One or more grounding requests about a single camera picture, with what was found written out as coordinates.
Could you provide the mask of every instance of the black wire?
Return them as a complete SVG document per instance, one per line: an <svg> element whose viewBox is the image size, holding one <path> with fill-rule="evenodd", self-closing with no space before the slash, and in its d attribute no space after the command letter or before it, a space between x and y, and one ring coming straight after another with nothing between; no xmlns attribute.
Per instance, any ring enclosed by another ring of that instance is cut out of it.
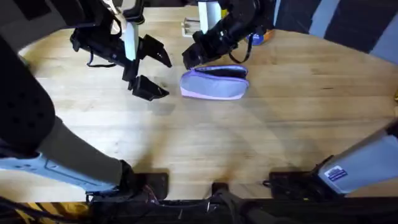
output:
<svg viewBox="0 0 398 224"><path fill-rule="evenodd" d="M87 66L89 66L90 68L112 68L116 66L116 64L114 63L109 65L92 65L91 63L93 62L93 60L94 60L94 52L93 50L90 49L90 59L87 62Z"/></svg>
<svg viewBox="0 0 398 224"><path fill-rule="evenodd" d="M251 49L252 49L252 47L253 47L253 38L254 38L254 33L251 34L251 35L249 36L248 50L246 51L246 55L244 56L243 61L240 62L239 60L237 60L237 59L232 55L232 52L230 52L230 53L228 54L229 57L230 57L230 59L231 59L233 62L240 64L240 63L246 62L246 61L249 59L250 53L251 53Z"/></svg>
<svg viewBox="0 0 398 224"><path fill-rule="evenodd" d="M139 220L141 220L142 218L146 217L151 212L152 212L151 208L146 210L142 215L140 215L138 218L136 218L131 224L135 224L135 223L139 222Z"/></svg>
<svg viewBox="0 0 398 224"><path fill-rule="evenodd" d="M208 197L207 199L202 200L201 202L192 204L192 205L166 205L164 203L160 203L159 201L157 203L154 203L154 205L160 206L160 207L165 207L165 208L193 208L193 207L199 207L206 205L210 203L210 200L213 199L214 195Z"/></svg>
<svg viewBox="0 0 398 224"><path fill-rule="evenodd" d="M60 216L60 215L53 215L53 214L51 214L49 212L43 212L43 211L39 211L39 210L36 210L36 209L33 209L33 208L26 207L25 205L13 202L13 201L8 200L8 199L6 199L6 198L4 198L2 196L0 196L0 204L5 206L5 207L11 208L11 209L21 210L24 213L26 213L28 215L31 215L33 217L37 217L37 218L45 217L45 218L49 218L51 220L58 221L58 222L63 222L63 223L82 223L81 220L77 220L77 219L73 219L73 218L67 218L67 217L63 217L63 216Z"/></svg>

